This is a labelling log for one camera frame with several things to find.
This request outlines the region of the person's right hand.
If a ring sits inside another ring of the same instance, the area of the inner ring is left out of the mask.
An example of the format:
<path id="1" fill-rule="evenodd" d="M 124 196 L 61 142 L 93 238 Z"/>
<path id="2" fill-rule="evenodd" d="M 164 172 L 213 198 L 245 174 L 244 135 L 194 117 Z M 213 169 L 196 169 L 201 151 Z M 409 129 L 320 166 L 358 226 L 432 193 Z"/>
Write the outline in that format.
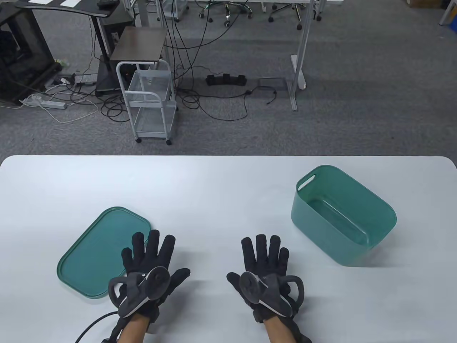
<path id="1" fill-rule="evenodd" d="M 241 241 L 245 271 L 227 274 L 228 282 L 253 311 L 258 323 L 277 317 L 290 330 L 304 301 L 304 283 L 298 276 L 287 275 L 289 250 L 273 235 L 256 236 L 256 243 L 245 237 Z"/>

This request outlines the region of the person's left hand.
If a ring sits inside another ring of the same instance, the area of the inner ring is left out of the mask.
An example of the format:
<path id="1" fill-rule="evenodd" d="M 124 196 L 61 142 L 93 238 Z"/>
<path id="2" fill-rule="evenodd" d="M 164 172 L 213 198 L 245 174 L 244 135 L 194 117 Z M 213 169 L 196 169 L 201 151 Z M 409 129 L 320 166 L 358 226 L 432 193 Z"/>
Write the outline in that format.
<path id="1" fill-rule="evenodd" d="M 173 235 L 166 235 L 162 245 L 159 246 L 160 232 L 150 230 L 147 243 L 144 243 L 144 234 L 136 232 L 132 236 L 132 249 L 126 247 L 121 252 L 121 258 L 127 275 L 134 272 L 148 274 L 155 267 L 170 266 L 176 238 Z M 190 269 L 180 268 L 170 276 L 170 284 L 160 299 L 153 302 L 146 302 L 136 314 L 142 315 L 153 323 L 157 320 L 160 312 L 159 306 L 162 305 L 167 297 L 190 276 Z"/>

